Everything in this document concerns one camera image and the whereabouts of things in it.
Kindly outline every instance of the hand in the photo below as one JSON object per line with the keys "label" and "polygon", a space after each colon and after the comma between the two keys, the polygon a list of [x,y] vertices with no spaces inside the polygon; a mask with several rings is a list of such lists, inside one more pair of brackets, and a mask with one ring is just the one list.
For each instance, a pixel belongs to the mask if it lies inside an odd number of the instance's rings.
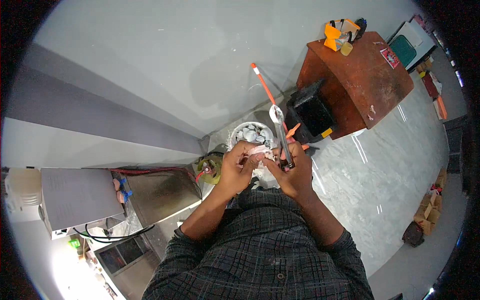
{"label": "hand", "polygon": [[[275,176],[282,191],[293,200],[307,198],[312,194],[312,159],[303,151],[299,142],[288,144],[288,150],[292,154],[295,167],[284,172],[272,160],[264,158],[264,166]],[[278,155],[278,148],[273,149],[273,153]]]}
{"label": "hand", "polygon": [[223,155],[220,182],[216,185],[216,188],[221,189],[228,198],[247,188],[253,170],[265,158],[263,153],[257,153],[247,159],[248,151],[256,146],[253,143],[239,141],[231,151]]}

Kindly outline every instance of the metal tongs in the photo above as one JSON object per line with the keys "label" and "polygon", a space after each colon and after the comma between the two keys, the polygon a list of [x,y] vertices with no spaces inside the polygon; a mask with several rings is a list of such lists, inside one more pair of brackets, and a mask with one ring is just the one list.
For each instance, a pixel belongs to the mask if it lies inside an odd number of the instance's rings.
{"label": "metal tongs", "polygon": [[[295,167],[293,164],[292,156],[290,155],[290,151],[288,150],[287,139],[285,137],[285,130],[283,129],[283,112],[282,110],[275,104],[272,105],[269,111],[270,118],[272,119],[273,123],[275,124],[275,131],[276,136],[280,140],[280,144],[278,145],[278,158],[277,163],[280,164],[280,168],[282,170],[288,171]],[[282,149],[285,150],[285,158],[286,162],[282,161]]]}

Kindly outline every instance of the black bag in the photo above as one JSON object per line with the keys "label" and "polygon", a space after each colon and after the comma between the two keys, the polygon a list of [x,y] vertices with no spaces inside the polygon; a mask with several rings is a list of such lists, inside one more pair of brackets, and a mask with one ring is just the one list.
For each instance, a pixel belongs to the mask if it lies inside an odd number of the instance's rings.
{"label": "black bag", "polygon": [[407,230],[403,233],[402,240],[404,243],[410,244],[413,248],[422,245],[423,229],[415,222],[411,222]]}

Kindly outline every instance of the wooden table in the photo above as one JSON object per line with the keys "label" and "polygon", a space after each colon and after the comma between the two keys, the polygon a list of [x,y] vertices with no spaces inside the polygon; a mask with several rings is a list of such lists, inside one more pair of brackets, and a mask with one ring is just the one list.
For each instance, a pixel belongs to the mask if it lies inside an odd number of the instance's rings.
{"label": "wooden table", "polygon": [[405,67],[400,63],[392,69],[380,54],[387,43],[376,32],[365,32],[348,56],[327,48],[324,40],[308,43],[307,47],[297,87],[326,79],[320,91],[337,122],[330,134],[332,139],[371,129],[413,89]]}

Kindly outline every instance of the person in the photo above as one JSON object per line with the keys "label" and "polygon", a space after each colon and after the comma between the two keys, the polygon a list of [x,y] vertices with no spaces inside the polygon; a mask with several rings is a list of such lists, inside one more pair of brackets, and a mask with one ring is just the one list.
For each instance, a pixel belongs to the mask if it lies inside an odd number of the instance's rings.
{"label": "person", "polygon": [[[264,154],[245,161],[255,146],[240,141],[225,153],[219,183],[175,230],[143,299],[373,299],[350,233],[312,188],[300,143],[288,145],[287,172]],[[260,161],[280,189],[244,191]]]}

